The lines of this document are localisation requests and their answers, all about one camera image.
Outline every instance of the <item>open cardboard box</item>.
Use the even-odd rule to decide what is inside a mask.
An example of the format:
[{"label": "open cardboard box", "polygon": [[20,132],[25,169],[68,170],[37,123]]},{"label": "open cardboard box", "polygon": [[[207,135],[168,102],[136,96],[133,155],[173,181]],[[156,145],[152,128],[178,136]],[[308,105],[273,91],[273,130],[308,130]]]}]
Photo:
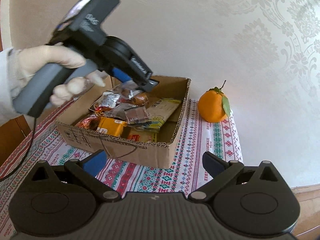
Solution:
[{"label": "open cardboard box", "polygon": [[182,101],[177,110],[161,127],[157,134],[156,143],[126,139],[132,129],[130,127],[126,127],[120,138],[74,126],[89,114],[88,108],[103,92],[116,85],[117,81],[110,77],[105,79],[106,86],[104,88],[93,86],[57,118],[56,124],[64,140],[69,145],[88,152],[104,150],[109,158],[154,168],[170,168],[181,134],[191,80],[167,76],[153,76],[152,78],[160,83],[149,93],[150,103],[157,101],[158,98],[174,98]]}]

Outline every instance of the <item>embroidered tablecloth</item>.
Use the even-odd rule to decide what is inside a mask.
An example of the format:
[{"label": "embroidered tablecloth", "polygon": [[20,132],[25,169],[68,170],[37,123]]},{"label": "embroidered tablecloth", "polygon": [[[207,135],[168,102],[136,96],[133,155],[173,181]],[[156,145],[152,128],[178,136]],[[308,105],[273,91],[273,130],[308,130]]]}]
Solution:
[{"label": "embroidered tablecloth", "polygon": [[[89,153],[65,143],[55,126],[55,118],[72,102],[57,108],[36,128],[35,140],[22,167],[0,184],[0,240],[7,240],[15,233],[8,214],[9,201],[33,165],[43,159],[50,165],[63,165],[67,160],[83,159]],[[127,191],[184,192],[187,196],[208,182],[211,176],[202,167],[202,154],[210,151],[221,159],[239,160],[242,154],[233,116],[219,123],[204,121],[197,111],[197,101],[189,100],[186,119],[170,169],[155,169],[107,160],[97,179],[122,195]],[[0,176],[12,171],[28,148],[31,134],[0,167]]]}]

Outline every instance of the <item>plastic wrapper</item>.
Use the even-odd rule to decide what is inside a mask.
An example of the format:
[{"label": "plastic wrapper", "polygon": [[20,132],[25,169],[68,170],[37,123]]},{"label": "plastic wrapper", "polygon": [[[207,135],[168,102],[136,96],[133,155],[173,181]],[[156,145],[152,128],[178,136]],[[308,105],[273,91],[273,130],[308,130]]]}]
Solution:
[{"label": "plastic wrapper", "polygon": [[146,106],[149,103],[148,95],[145,92],[140,93],[134,96],[132,99],[130,99],[128,103],[134,104],[137,106]]},{"label": "plastic wrapper", "polygon": [[128,104],[128,103],[121,103],[118,106],[116,106],[115,108],[111,109],[108,112],[104,113],[105,117],[114,117],[114,118],[119,118],[121,120],[126,121],[126,117],[125,117],[125,110],[130,109],[130,108],[134,108],[137,107],[136,105],[133,104]]},{"label": "plastic wrapper", "polygon": [[150,122],[145,106],[130,108],[124,111],[128,124]]},{"label": "plastic wrapper", "polygon": [[117,101],[120,98],[120,94],[113,92],[104,92],[103,99],[100,105],[96,108],[96,111],[109,111],[116,107]]},{"label": "plastic wrapper", "polygon": [[128,139],[136,142],[157,142],[157,134],[149,131],[136,131],[135,129],[131,129]]},{"label": "plastic wrapper", "polygon": [[120,94],[116,94],[112,91],[104,92],[102,96],[95,101],[89,110],[92,111],[108,111],[114,107],[119,102]]},{"label": "plastic wrapper", "polygon": [[120,137],[123,128],[127,123],[121,120],[116,120],[108,117],[102,117],[97,128],[97,132]]},{"label": "plastic wrapper", "polygon": [[113,91],[115,93],[119,93],[125,100],[132,99],[136,95],[142,93],[142,91],[138,89],[138,85],[133,80],[117,85],[113,88]]},{"label": "plastic wrapper", "polygon": [[99,122],[101,120],[102,115],[99,113],[93,113],[86,116],[83,120],[78,122],[75,126],[79,128],[85,128],[89,130],[96,130]]},{"label": "plastic wrapper", "polygon": [[178,108],[181,104],[181,100],[175,100],[170,98],[162,98],[154,103],[147,109],[151,123],[144,123],[135,126],[136,130],[150,131],[158,133],[160,128],[168,120],[170,115]]}]

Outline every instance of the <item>green leaf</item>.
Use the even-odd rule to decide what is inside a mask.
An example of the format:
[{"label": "green leaf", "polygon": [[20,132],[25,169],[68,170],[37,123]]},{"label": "green leaf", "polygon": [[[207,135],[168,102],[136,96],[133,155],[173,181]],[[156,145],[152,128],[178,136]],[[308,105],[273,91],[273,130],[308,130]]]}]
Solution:
[{"label": "green leaf", "polygon": [[210,91],[210,90],[216,91],[216,92],[219,93],[219,94],[223,94],[223,93],[221,92],[221,89],[218,88],[218,87],[210,88],[209,91]]},{"label": "green leaf", "polygon": [[222,96],[222,105],[223,110],[226,112],[227,117],[229,118],[231,114],[229,99],[226,96]]}]

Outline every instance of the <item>hand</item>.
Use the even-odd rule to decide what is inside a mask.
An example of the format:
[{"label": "hand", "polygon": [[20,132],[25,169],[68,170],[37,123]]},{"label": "hand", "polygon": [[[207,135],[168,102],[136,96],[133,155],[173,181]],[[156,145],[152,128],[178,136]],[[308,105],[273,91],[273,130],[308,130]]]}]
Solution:
[{"label": "hand", "polygon": [[[85,65],[86,62],[82,55],[64,46],[46,45],[22,50],[18,55],[18,60],[25,82],[22,86],[25,86],[32,76],[47,63],[58,63],[66,68],[77,68]],[[85,90],[87,79],[100,87],[105,86],[102,78],[95,71],[86,77],[73,78],[68,84],[56,86],[50,97],[50,102],[54,106],[61,106],[74,95]]]}]

